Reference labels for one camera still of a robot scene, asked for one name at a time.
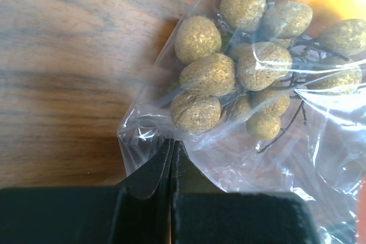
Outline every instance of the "wooden surface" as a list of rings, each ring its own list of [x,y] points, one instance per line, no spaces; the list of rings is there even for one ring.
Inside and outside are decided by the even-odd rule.
[[[114,184],[117,126],[191,0],[1,0],[0,187]]]

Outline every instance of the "plastic wrinkle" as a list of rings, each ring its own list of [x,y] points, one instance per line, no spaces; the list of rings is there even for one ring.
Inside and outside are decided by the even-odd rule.
[[[283,85],[273,88],[278,91],[276,97],[232,118],[233,104],[248,92],[238,82],[232,93],[218,97],[222,112],[215,127],[201,133],[184,132],[175,127],[170,115],[171,101],[183,91],[179,77],[185,65],[177,59],[174,49],[177,29],[182,22],[193,15],[209,18],[221,33],[224,48],[221,52],[224,54],[229,53],[234,43],[256,39],[257,34],[233,30],[228,25],[219,11],[220,1],[194,2],[159,55],[151,79],[146,81],[119,125],[117,135],[127,175],[151,158],[165,137],[182,140],[192,162],[222,190],[296,193],[309,206],[322,243],[354,243],[357,199],[366,174],[365,52],[352,56],[345,65],[316,70],[314,64],[331,57],[332,53],[322,52],[316,39],[303,34],[294,41],[297,46],[289,51],[293,58],[292,68],[276,79]],[[268,6],[272,6],[273,1],[276,0],[268,0]],[[258,69],[275,63],[261,61],[255,47],[253,56],[256,59],[254,67]],[[307,88],[334,75],[347,74],[355,66],[361,67],[363,80],[354,93],[325,95],[339,89]],[[270,141],[250,136],[243,120],[284,94],[289,94],[291,104],[280,117],[282,130],[293,119],[302,101],[306,125],[301,109],[283,136],[257,154]]]

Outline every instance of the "wood grain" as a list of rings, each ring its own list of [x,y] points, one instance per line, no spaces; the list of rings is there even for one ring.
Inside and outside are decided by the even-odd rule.
[[[0,187],[114,184],[117,126],[192,0],[1,0]]]

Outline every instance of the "cork ball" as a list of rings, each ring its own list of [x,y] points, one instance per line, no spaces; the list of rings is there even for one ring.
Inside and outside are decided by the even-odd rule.
[[[250,44],[242,42],[242,43],[236,43],[234,44],[229,51],[229,56],[233,59],[233,60],[239,60],[241,52],[244,50],[245,48],[250,46]]]
[[[257,139],[271,140],[277,136],[281,129],[280,117],[267,116],[263,113],[253,114],[246,122],[246,130]]]
[[[317,63],[314,71],[328,71],[310,74],[306,81],[311,93],[322,95],[342,95],[354,93],[362,82],[362,70],[359,65],[340,58],[328,57]]]
[[[221,106],[215,97],[184,91],[172,100],[170,115],[177,128],[200,133],[213,128],[219,122]]]
[[[318,37],[320,46],[350,56],[366,50],[366,21],[348,19],[325,29]]]
[[[250,118],[248,112],[252,109],[249,95],[242,95],[237,98],[231,111],[232,119],[239,119],[240,122],[245,122]]]
[[[258,29],[266,0],[222,0],[220,11],[230,27],[251,33]]]
[[[238,80],[250,91],[260,91],[285,75],[292,67],[288,50],[272,42],[247,47],[238,61]]]
[[[183,21],[176,36],[176,54],[188,65],[219,52],[221,35],[215,24],[205,17],[190,17]]]
[[[272,37],[287,39],[302,34],[310,25],[313,10],[306,4],[281,1],[263,16],[263,28]]]
[[[220,97],[228,94],[235,86],[234,62],[223,54],[199,59],[183,69],[180,83],[201,95]]]
[[[290,106],[290,96],[281,90],[275,90],[275,87],[283,87],[281,82],[275,81],[264,90],[253,93],[253,107],[262,105],[262,113],[269,116],[283,115]]]

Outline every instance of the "dried fruit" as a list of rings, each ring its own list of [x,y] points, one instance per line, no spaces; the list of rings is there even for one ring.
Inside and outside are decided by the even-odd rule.
[[[313,10],[306,4],[281,1],[270,7],[263,16],[264,30],[275,38],[292,38],[302,34],[311,23]]]
[[[221,35],[215,24],[205,17],[190,17],[183,21],[176,37],[176,54],[188,65],[198,59],[217,53]]]
[[[288,50],[271,42],[258,42],[241,53],[238,79],[248,90],[260,91],[292,67]]]
[[[250,118],[250,115],[246,115],[252,109],[250,104],[249,95],[242,95],[237,98],[233,109],[231,111],[231,118],[239,118],[241,122],[245,122]]]
[[[366,49],[366,21],[348,19],[340,21],[324,30],[318,37],[319,45],[350,56]]]
[[[170,114],[177,128],[200,133],[217,124],[220,120],[221,106],[215,97],[205,97],[184,91],[172,101]]]
[[[222,0],[220,11],[230,27],[251,33],[258,29],[266,0]]]
[[[235,86],[234,62],[226,55],[212,54],[184,68],[180,83],[201,95],[228,94]]]
[[[317,73],[307,76],[306,81],[312,93],[322,95],[340,95],[354,93],[362,82],[360,66],[340,58],[324,58],[313,70]]]
[[[280,132],[280,117],[268,116],[263,113],[253,114],[246,122],[246,130],[255,138],[271,140]]]
[[[283,87],[281,82],[273,82],[264,90],[253,93],[253,107],[263,103],[262,113],[270,116],[283,115],[290,106],[290,96],[284,91],[275,90],[274,87]]]

